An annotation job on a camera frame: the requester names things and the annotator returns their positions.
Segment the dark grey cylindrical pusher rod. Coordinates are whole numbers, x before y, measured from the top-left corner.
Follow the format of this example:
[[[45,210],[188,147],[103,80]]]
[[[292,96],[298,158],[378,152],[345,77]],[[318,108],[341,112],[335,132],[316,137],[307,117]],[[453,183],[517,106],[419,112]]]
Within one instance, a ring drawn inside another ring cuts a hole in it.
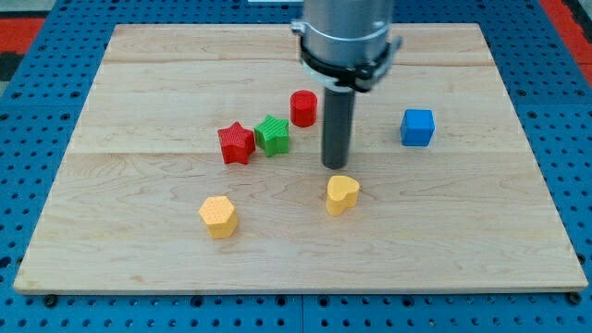
[[[349,157],[355,92],[325,88],[321,160],[325,167],[345,167]]]

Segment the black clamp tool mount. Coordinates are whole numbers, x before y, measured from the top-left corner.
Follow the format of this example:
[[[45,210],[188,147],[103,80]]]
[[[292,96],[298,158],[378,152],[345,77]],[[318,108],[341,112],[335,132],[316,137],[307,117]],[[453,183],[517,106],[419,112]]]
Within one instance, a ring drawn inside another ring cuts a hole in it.
[[[294,20],[304,71],[336,92],[367,93],[389,72],[402,38],[389,40],[384,20],[341,23]]]

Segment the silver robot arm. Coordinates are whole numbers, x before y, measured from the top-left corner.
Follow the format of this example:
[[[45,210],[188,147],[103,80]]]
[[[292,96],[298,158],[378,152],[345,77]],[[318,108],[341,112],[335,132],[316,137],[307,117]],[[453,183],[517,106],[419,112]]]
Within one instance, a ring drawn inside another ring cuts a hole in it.
[[[291,22],[305,73],[324,87],[322,164],[347,165],[357,93],[388,73],[402,45],[392,38],[392,0],[305,0]]]

